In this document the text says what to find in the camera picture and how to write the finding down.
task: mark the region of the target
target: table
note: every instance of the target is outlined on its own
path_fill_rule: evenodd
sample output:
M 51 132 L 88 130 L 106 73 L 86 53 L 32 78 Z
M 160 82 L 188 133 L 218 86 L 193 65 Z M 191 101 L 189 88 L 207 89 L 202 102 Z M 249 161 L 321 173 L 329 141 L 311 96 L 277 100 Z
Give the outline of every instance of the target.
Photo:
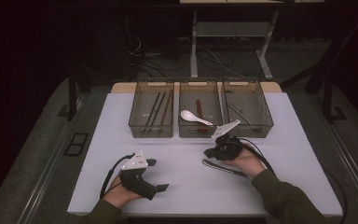
M 85 215 L 99 199 L 107 172 L 124 155 L 143 150 L 157 164 L 143 178 L 152 185 L 170 184 L 152 201 L 127 204 L 131 217 L 267 217 L 250 180 L 204 166 L 203 151 L 214 140 L 179 137 L 178 94 L 174 95 L 173 138 L 133 138 L 128 121 L 135 83 L 118 83 L 108 94 L 89 146 L 68 212 Z M 326 216 L 341 216 L 337 197 L 317 161 L 286 93 L 276 83 L 262 83 L 274 120 L 267 138 L 250 139 L 261 149 L 277 176 L 302 188 Z
M 304 3 L 303 0 L 295 0 L 296 4 Z M 324 0 L 311 0 L 311 2 L 322 3 Z M 181 4 L 282 4 L 279 1 L 270 0 L 180 0 Z M 269 64 L 266 60 L 266 52 L 269 47 L 269 41 L 278 19 L 279 11 L 272 13 L 269 21 L 232 21 L 232 22 L 209 22 L 197 21 L 197 11 L 193 15 L 192 48 L 190 58 L 191 76 L 198 76 L 196 45 L 198 36 L 262 36 L 263 44 L 260 49 L 255 51 L 257 60 L 266 80 L 272 80 L 273 76 L 269 70 Z

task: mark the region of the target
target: person's left hand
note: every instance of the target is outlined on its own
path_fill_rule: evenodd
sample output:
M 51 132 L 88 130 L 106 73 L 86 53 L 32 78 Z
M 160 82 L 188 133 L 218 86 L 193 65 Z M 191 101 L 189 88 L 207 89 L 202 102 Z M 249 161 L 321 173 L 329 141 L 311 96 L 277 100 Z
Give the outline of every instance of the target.
M 121 208 L 132 200 L 142 198 L 142 196 L 139 194 L 127 190 L 123 185 L 121 185 L 120 173 L 118 173 L 118 175 L 112 181 L 109 188 L 110 190 L 104 194 L 103 200 L 111 203 L 117 208 Z

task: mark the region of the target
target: white tabletop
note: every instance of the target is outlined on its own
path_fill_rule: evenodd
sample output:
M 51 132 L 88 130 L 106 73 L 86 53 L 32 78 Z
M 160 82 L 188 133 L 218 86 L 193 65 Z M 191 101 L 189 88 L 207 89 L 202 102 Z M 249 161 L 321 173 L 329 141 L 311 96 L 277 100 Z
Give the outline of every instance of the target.
M 177 114 L 173 138 L 133 138 L 128 121 L 133 93 L 108 94 L 89 146 L 68 212 L 85 215 L 99 200 L 107 172 L 119 158 L 143 150 L 157 164 L 143 178 L 156 186 L 170 184 L 152 201 L 140 199 L 123 208 L 123 216 L 266 217 L 261 197 L 250 180 L 204 166 L 203 151 L 213 139 L 179 137 Z M 342 209 L 317 161 L 285 93 L 266 93 L 274 126 L 267 138 L 250 139 L 261 149 L 282 181 L 303 189 L 326 216 L 341 216 Z M 174 111 L 178 109 L 174 96 Z

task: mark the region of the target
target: black cable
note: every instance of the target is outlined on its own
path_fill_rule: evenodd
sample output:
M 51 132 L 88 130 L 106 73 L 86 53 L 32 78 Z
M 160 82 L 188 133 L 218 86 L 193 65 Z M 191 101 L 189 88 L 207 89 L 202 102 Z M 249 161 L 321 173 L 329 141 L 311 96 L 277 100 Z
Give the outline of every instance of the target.
M 127 156 L 124 156 L 122 157 L 120 160 L 118 160 L 116 162 L 116 164 L 113 166 L 113 168 L 109 171 L 109 173 L 107 173 L 107 176 L 106 176 L 106 179 L 104 180 L 103 182 L 103 187 L 101 188 L 101 193 L 100 193 L 100 199 L 104 196 L 104 194 L 107 192 L 105 191 L 106 190 L 106 187 L 110 181 L 110 178 L 112 177 L 113 175 L 113 172 L 115 171 L 116 167 L 118 166 L 119 163 L 121 163 L 122 161 L 124 160 L 127 160 L 127 159 L 131 159 L 133 157 L 133 155 L 135 154 L 132 154 L 132 155 L 127 155 Z
M 200 49 L 206 50 L 206 51 L 208 52 L 207 55 L 211 55 L 211 54 L 212 54 L 212 56 L 213 56 L 213 57 L 211 57 L 212 59 L 209 59 L 209 58 L 207 58 L 207 57 L 205 57 L 205 56 L 201 56 L 201 57 L 204 57 L 207 61 L 209 61 L 209 62 L 211 62 L 211 63 L 216 63 L 216 64 L 219 64 L 219 65 L 225 66 L 225 67 L 229 67 L 229 66 L 231 66 L 231 65 L 234 64 L 234 60 L 233 60 L 230 56 L 228 56 L 227 54 L 225 54 L 224 52 L 220 51 L 220 49 L 219 49 L 218 47 L 217 47 L 218 51 L 217 51 L 216 53 L 219 53 L 219 54 L 225 56 L 226 58 L 228 58 L 229 63 L 224 63 L 224 62 L 222 62 L 223 60 L 221 60 L 220 58 L 217 58 L 216 54 L 214 54 L 210 49 L 208 49 L 208 48 L 206 48 L 206 47 L 202 47 L 202 48 L 200 48 Z
M 116 184 L 116 185 L 114 185 L 113 187 L 111 187 L 110 189 L 108 189 L 108 190 L 106 191 L 106 193 L 109 192 L 111 189 L 114 189 L 115 187 L 119 186 L 120 184 L 121 184 L 121 182 L 118 183 L 118 184 Z
M 143 71 L 143 72 L 145 72 L 145 73 L 147 73 L 150 77 L 154 77 L 151 73 L 149 73 L 147 70 L 145 70 L 145 69 L 143 69 L 143 68 L 140 68 L 140 67 L 138 67 L 138 69 L 139 70 L 141 70 L 141 71 Z
M 264 155 L 263 155 L 263 153 L 261 152 L 260 148 L 258 148 L 258 146 L 257 146 L 255 143 L 251 142 L 250 140 L 248 140 L 248 139 L 246 139 L 246 138 L 241 138 L 241 137 L 239 137 L 238 139 L 240 139 L 240 140 L 245 140 L 246 142 L 252 144 L 253 147 L 257 148 L 257 150 L 258 150 L 258 152 L 260 153 L 260 155 L 264 157 Z
M 271 59 L 268 63 L 274 62 L 276 59 L 278 59 L 283 53 L 285 53 L 290 47 L 292 46 L 292 42 L 290 42 L 283 50 L 281 50 L 273 59 Z
M 231 22 L 231 25 L 232 25 L 232 30 L 234 31 L 234 36 L 237 37 L 237 31 L 235 30 L 234 27 L 234 21 Z
M 148 65 L 148 64 L 145 64 L 145 63 L 143 63 L 143 64 L 141 64 L 141 65 L 142 65 L 142 66 L 149 67 L 149 68 L 152 68 L 152 69 L 158 71 L 158 72 L 161 74 L 162 77 L 166 77 L 166 76 L 164 75 L 164 72 L 161 71 L 161 70 L 159 70 L 157 67 L 154 67 L 154 66 L 151 66 L 151 65 Z
M 339 221 L 339 224 L 343 224 L 345 222 L 345 220 L 347 219 L 347 214 L 348 214 L 348 199 L 347 199 L 347 194 L 345 193 L 344 188 L 342 187 L 342 185 L 338 182 L 338 180 L 336 179 L 335 176 L 333 176 L 330 172 L 328 172 L 326 169 L 324 169 L 324 172 L 327 173 L 328 175 L 330 175 L 330 177 L 336 182 L 339 190 L 341 191 L 342 194 L 342 199 L 344 201 L 344 208 L 342 211 L 342 218 L 341 221 Z
M 241 146 L 244 147 L 246 150 L 250 151 L 252 154 L 254 154 L 259 160 L 261 160 L 266 166 L 267 168 L 273 173 L 275 174 L 274 170 L 272 169 L 272 166 L 269 164 L 269 162 L 267 161 L 267 159 L 262 156 L 261 154 L 259 154 L 258 152 L 256 152 L 254 149 L 252 149 L 251 147 L 245 145 L 245 144 L 239 144 L 239 143 L 235 143 L 235 142 L 225 142 L 225 144 L 232 144 L 232 145 L 236 145 L 236 146 Z
M 146 63 L 152 63 L 153 65 L 159 67 L 160 69 L 162 69 L 162 70 L 164 70 L 164 71 L 174 72 L 174 71 L 180 71 L 180 70 L 182 70 L 182 69 L 187 65 L 189 59 L 190 59 L 190 54 L 186 57 L 185 63 L 184 63 L 183 65 L 181 65 L 180 67 L 178 67 L 178 68 L 165 68 L 165 67 L 163 67 L 163 66 L 161 66 L 161 65 L 159 65 L 159 64 L 157 64 L 157 63 L 152 63 L 152 62 L 150 62 L 150 61 L 145 61 L 145 62 L 146 62 Z
M 205 67 L 207 67 L 207 68 L 209 68 L 209 69 L 212 69 L 212 70 L 217 70 L 217 71 L 219 71 L 219 70 L 226 70 L 225 67 L 231 66 L 232 64 L 234 64 L 234 61 L 233 61 L 232 58 L 230 58 L 228 55 L 226 55 L 226 54 L 224 54 L 224 53 L 222 53 L 222 52 L 219 52 L 219 53 L 225 55 L 225 56 L 230 60 L 230 62 L 229 62 L 229 63 L 223 63 L 223 62 L 220 63 L 220 62 L 218 62 L 215 58 L 214 58 L 214 60 L 211 60 L 211 59 L 209 59 L 209 58 L 203 56 L 203 55 L 200 54 L 200 53 L 197 53 L 197 59 L 198 59 Z M 208 64 L 207 64 L 205 61 L 203 61 L 203 60 L 206 60 L 206 61 L 208 61 L 208 62 L 210 62 L 210 63 L 217 64 L 217 65 L 219 65 L 219 66 L 218 66 L 217 68 L 211 67 L 210 65 L 208 65 Z

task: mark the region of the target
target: transparent container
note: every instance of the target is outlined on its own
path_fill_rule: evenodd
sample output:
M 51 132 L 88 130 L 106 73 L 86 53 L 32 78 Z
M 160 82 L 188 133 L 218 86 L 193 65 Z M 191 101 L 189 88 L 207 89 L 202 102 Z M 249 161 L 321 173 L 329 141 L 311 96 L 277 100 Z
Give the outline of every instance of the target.
M 225 120 L 241 122 L 229 135 L 267 137 L 274 122 L 258 78 L 225 77 L 222 95 Z
M 173 137 L 173 78 L 138 79 L 129 126 L 134 138 Z
M 188 110 L 198 118 L 211 122 L 213 126 L 182 119 L 180 113 L 183 110 Z M 180 137 L 212 137 L 216 127 L 223 124 L 216 79 L 210 77 L 181 79 L 178 116 Z

